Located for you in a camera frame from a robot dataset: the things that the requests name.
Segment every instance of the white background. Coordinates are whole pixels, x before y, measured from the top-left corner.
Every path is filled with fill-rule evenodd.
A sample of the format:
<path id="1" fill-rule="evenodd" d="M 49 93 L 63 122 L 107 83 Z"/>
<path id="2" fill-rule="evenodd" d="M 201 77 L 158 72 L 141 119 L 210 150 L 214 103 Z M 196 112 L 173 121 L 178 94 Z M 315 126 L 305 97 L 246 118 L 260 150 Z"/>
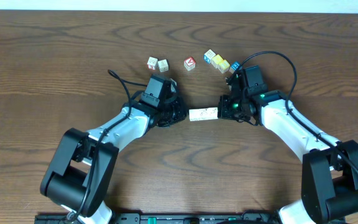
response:
<path id="1" fill-rule="evenodd" d="M 358 13 L 358 0 L 0 0 L 0 9 Z"/>

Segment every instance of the letter cube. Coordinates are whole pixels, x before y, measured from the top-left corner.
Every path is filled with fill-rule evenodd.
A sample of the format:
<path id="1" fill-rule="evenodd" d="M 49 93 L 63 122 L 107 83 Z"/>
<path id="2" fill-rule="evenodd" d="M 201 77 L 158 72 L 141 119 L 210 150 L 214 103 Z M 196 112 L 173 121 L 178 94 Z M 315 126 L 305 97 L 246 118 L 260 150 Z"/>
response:
<path id="1" fill-rule="evenodd" d="M 211 64 L 214 66 L 214 68 L 218 68 L 219 63 L 223 61 L 223 58 L 220 55 L 216 55 L 212 58 Z"/>
<path id="2" fill-rule="evenodd" d="M 157 58 L 149 57 L 149 61 L 147 61 L 147 66 L 149 69 L 155 70 L 157 68 Z"/>
<path id="3" fill-rule="evenodd" d="M 218 69 L 219 69 L 219 71 L 221 71 L 221 73 L 225 73 L 225 72 L 229 71 L 229 68 L 230 68 L 230 64 L 229 64 L 229 62 L 227 62 L 227 60 L 223 60 L 218 65 Z"/>
<path id="4" fill-rule="evenodd" d="M 158 67 L 160 69 L 160 72 L 168 71 L 168 62 L 167 59 L 158 61 Z"/>
<path id="5" fill-rule="evenodd" d="M 229 71 L 231 73 L 234 73 L 234 71 L 236 71 L 236 69 L 240 66 L 240 63 L 239 62 L 234 62 L 231 66 L 230 66 L 230 69 Z"/>
<path id="6" fill-rule="evenodd" d="M 204 54 L 204 60 L 206 63 L 211 63 L 211 60 L 213 57 L 215 57 L 216 53 L 213 52 L 211 49 L 209 49 L 205 54 Z"/>
<path id="7" fill-rule="evenodd" d="M 191 69 L 196 67 L 196 61 L 192 57 L 188 57 L 185 59 L 185 68 L 190 71 Z"/>

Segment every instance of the wood grain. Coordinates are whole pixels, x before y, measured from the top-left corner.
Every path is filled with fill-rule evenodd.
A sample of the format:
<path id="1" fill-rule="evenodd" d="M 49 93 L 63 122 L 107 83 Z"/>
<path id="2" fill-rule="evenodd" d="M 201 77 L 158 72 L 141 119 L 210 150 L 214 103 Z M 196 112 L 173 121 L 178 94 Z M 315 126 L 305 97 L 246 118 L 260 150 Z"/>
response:
<path id="1" fill-rule="evenodd" d="M 296 107 L 327 133 L 358 142 L 358 15 L 0 11 L 0 223 L 64 212 L 40 195 L 40 181 L 67 129 L 99 126 L 125 102 L 107 69 L 146 83 L 148 57 L 167 58 L 164 74 L 189 106 L 215 106 L 228 89 L 203 62 L 208 49 L 229 62 L 285 53 L 299 73 Z M 189 56 L 197 66 L 187 72 Z M 281 58 L 253 64 L 271 90 L 289 90 Z M 278 209 L 299 199 L 300 184 L 299 160 L 270 131 L 183 121 L 120 153 L 106 203 L 145 213 Z M 358 213 L 348 221 L 358 223 Z"/>

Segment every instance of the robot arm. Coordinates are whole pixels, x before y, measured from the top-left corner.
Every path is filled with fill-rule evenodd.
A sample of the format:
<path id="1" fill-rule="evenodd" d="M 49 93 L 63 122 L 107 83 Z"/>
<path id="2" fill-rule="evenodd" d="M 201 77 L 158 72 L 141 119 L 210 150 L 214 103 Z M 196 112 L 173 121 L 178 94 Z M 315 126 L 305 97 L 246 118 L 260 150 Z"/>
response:
<path id="1" fill-rule="evenodd" d="M 291 101 L 286 107 L 287 96 L 268 91 L 258 66 L 239 70 L 226 82 L 231 94 L 220 97 L 218 118 L 250 124 L 254 118 L 254 126 L 260 124 L 277 134 L 303 163 L 302 199 L 280 209 L 283 224 L 327 223 L 358 212 L 358 175 L 337 152 L 358 168 L 355 141 L 340 142 L 324 133 Z M 332 179 L 333 169 L 343 171 L 342 176 Z"/>
<path id="2" fill-rule="evenodd" d="M 68 130 L 42 180 L 41 194 L 70 212 L 78 212 L 78 218 L 85 224 L 108 223 L 111 218 L 112 211 L 103 198 L 118 153 L 150 128 L 167 127 L 186 118 L 188 110 L 171 79 L 152 75 L 140 100 L 135 101 L 135 97 L 115 118 L 98 128 L 87 132 Z M 95 160 L 93 173 L 71 166 L 72 161 L 91 165 L 92 160 Z"/>

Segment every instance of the yellow cube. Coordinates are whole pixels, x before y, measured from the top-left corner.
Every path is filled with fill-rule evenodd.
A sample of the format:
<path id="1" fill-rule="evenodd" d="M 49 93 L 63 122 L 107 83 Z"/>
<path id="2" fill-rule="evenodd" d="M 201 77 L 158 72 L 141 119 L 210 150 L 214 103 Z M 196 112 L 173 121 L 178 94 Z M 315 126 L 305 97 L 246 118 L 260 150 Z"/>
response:
<path id="1" fill-rule="evenodd" d="M 211 64 L 214 66 L 214 68 L 217 68 L 219 63 L 223 61 L 223 58 L 220 55 L 216 55 L 212 58 Z"/>
<path id="2" fill-rule="evenodd" d="M 230 69 L 230 63 L 227 62 L 227 60 L 223 60 L 221 63 L 219 63 L 218 69 L 221 71 L 221 73 L 225 73 Z"/>

